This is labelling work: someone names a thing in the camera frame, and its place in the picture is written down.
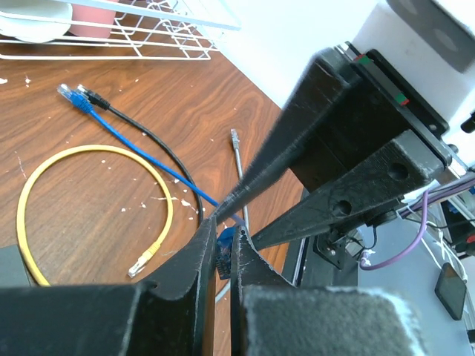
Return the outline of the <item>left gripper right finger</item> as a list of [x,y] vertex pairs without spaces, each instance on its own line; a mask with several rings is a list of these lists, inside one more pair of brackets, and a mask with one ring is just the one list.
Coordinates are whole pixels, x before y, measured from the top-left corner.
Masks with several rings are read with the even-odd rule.
[[292,286],[237,228],[232,245],[233,355],[426,355],[411,305],[383,289]]

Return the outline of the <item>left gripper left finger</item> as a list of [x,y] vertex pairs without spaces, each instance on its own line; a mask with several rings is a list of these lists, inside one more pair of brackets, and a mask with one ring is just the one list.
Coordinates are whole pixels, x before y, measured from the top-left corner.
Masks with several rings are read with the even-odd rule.
[[211,355],[216,220],[134,284],[1,290],[3,355]]

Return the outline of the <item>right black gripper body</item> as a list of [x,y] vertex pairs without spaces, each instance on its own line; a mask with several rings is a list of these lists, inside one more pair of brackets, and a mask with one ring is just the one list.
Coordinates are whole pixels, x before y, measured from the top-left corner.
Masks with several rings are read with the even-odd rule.
[[[445,164],[434,180],[444,179],[456,154],[442,141],[435,111],[375,50],[360,53],[343,96],[312,135],[292,172],[311,194],[351,171],[390,140],[414,132]],[[402,197],[370,211],[362,224],[390,219]]]

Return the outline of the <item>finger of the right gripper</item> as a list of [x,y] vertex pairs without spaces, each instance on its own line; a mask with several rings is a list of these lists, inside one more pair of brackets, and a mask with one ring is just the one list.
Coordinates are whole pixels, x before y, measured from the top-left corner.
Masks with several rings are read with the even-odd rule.
[[257,250],[358,227],[373,209],[428,185],[445,164],[412,131],[390,140],[354,169],[314,190],[252,237]]
[[218,223],[274,185],[302,156],[312,135],[343,96],[360,53],[327,48],[305,67],[278,120],[240,182],[215,209]]

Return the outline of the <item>black network switch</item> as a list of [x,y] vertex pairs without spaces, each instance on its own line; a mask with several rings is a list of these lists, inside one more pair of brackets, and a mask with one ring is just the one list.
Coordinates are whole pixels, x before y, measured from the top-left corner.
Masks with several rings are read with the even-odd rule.
[[0,287],[28,286],[30,286],[30,279],[17,245],[0,248]]

